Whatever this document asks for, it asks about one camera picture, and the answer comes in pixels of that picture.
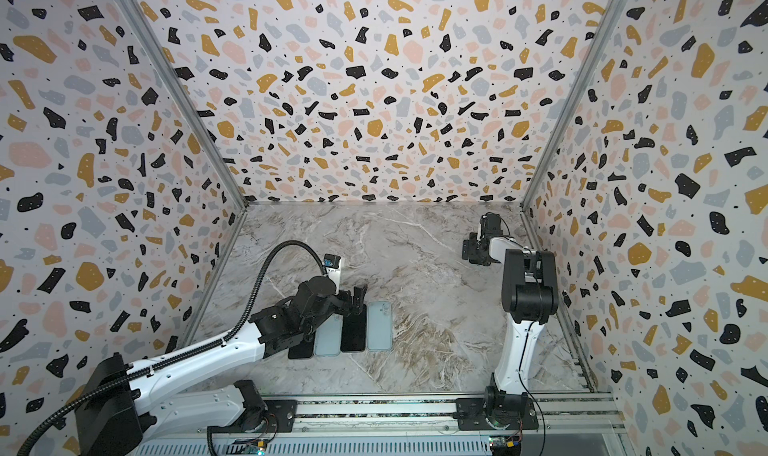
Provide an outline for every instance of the black speckle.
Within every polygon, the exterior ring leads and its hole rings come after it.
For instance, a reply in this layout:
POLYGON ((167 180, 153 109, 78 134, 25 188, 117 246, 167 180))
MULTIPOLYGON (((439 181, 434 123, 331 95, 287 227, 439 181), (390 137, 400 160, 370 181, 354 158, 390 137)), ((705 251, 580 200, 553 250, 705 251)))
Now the black speckle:
POLYGON ((688 196, 691 199, 693 199, 694 196, 696 196, 696 193, 699 192, 699 189, 701 189, 701 185, 698 182, 692 180, 683 173, 677 175, 674 182, 677 184, 677 192, 688 196))
POLYGON ((717 234, 728 234, 730 230, 725 224, 725 216, 717 211, 710 212, 710 226, 717 234))
POLYGON ((16 211, 27 212, 34 211, 43 205, 43 193, 36 192, 32 196, 26 196, 19 199, 16 204, 16 211))

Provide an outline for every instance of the black cable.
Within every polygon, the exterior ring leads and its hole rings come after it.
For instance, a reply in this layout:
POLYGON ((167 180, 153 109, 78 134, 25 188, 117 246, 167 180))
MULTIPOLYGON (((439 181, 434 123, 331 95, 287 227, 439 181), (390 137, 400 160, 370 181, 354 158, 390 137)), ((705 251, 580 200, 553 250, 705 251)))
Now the black cable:
MULTIPOLYGON (((240 317, 240 320, 237 322, 235 327, 233 327, 231 330, 229 330, 227 334, 224 335, 225 342, 228 342, 229 340, 234 338, 237 332, 241 330, 242 327, 245 325, 245 323, 248 321, 248 318, 250 317, 250 312, 254 308, 254 303, 256 302, 256 295, 259 293, 259 288, 261 288, 261 283, 264 280, 264 275, 266 274, 267 268, 270 267, 270 263, 275 258, 275 256, 277 256, 277 253, 280 250, 287 248, 288 246, 301 246, 304 250, 307 250, 308 253, 312 255, 312 258, 315 259, 315 262, 317 263, 317 265, 320 267, 320 272, 322 273, 322 275, 323 276, 328 275, 328 271, 326 270, 325 265, 322 264, 320 257, 305 242, 296 241, 296 240, 281 242, 280 244, 275 246, 272 249, 272 251, 270 251, 270 254, 264 260, 264 264, 261 265, 261 270, 259 271, 259 275, 256 278, 254 289, 250 292, 250 297, 248 298, 248 303, 246 303, 246 307, 245 307, 245 310, 243 311, 243 315, 240 317)), ((150 367, 140 369, 130 374, 126 374, 125 376, 121 376, 120 378, 110 381, 109 383, 102 384, 101 386, 99 386, 98 388, 96 388, 90 393, 82 394, 79 398, 76 398, 72 402, 65 404, 64 406, 59 408, 56 412, 48 416, 42 423, 40 423, 40 425, 37 426, 29 434, 29 436, 27 436, 27 439, 24 440, 24 443, 22 443, 22 446, 17 452, 17 456, 29 456, 29 454, 32 452, 32 448, 34 447, 34 444, 38 442, 38 440, 45 434, 45 432, 49 430, 50 427, 53 426, 55 422, 65 417, 67 414, 69 414, 73 410, 77 409, 81 404, 86 403, 91 399, 96 398, 97 396, 106 394, 107 392, 110 392, 113 389, 122 386, 123 384, 128 384, 129 382, 135 379, 139 379, 142 376, 146 376, 151 372, 156 372, 163 368, 167 368, 168 366, 173 365, 179 361, 183 361, 187 358, 191 358, 192 356, 196 356, 201 353, 204 353, 209 349, 218 348, 220 346, 221 346, 221 340, 209 342, 206 345, 198 346, 194 349, 190 349, 189 351, 186 351, 181 354, 175 355, 171 358, 165 359, 150 367)))
MULTIPOLYGON (((531 321, 531 324, 528 326, 528 330, 525 332, 525 342, 523 343, 523 353, 522 353, 523 354, 523 358, 525 356, 525 348, 526 348, 526 346, 528 346, 528 336, 531 335, 531 328, 533 327, 533 324, 535 322, 536 321, 531 321)), ((536 401, 536 397, 531 394, 531 391, 528 390, 528 388, 525 386, 525 383, 523 383, 523 376, 520 373, 520 369, 523 366, 523 358, 520 358, 520 365, 518 366, 518 379, 520 379, 520 384, 522 384, 523 389, 525 390, 525 392, 529 396, 531 396, 531 399, 533 399, 533 402, 538 407, 538 412, 540 412, 542 414, 542 429, 544 430, 544 439, 542 440, 542 450, 538 452, 538 456, 542 456, 542 454, 544 453, 544 446, 547 443, 547 423, 544 420, 544 412, 542 411, 542 406, 538 403, 538 401, 536 401)))

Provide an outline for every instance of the terrazzo wallpaper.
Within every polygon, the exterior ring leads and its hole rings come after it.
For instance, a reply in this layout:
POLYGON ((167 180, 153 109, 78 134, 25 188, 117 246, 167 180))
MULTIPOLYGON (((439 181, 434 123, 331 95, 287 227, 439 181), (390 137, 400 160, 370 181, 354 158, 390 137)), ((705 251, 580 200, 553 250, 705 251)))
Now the terrazzo wallpaper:
POLYGON ((248 200, 522 196, 608 0, 137 0, 248 200))
MULTIPOLYGON (((177 345, 236 205, 111 0, 0 1, 0 454, 15 454, 102 359, 177 345)), ((74 417, 35 450, 79 454, 74 417)))
POLYGON ((768 454, 768 0, 629 0, 531 215, 638 454, 768 454))

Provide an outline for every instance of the gray marble surface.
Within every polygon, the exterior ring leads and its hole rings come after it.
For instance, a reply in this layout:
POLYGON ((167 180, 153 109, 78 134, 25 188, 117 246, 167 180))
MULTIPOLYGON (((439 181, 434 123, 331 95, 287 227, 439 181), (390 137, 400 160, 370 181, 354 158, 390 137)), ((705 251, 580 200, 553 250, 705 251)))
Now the gray marble surface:
MULTIPOLYGON (((264 394, 481 392, 498 364, 506 323, 502 267, 461 259, 462 240, 482 214, 498 212, 528 244, 513 204, 253 205, 235 242, 195 339, 233 326, 264 258, 278 242, 302 240, 322 258, 346 258, 341 287, 368 285, 368 302, 389 301, 390 352, 342 353, 291 361, 287 352, 219 374, 196 390, 252 379, 264 394)), ((312 258, 292 246, 273 260, 254 312, 291 296, 318 274, 312 258)), ((584 390, 554 318, 536 345, 532 391, 584 390)))

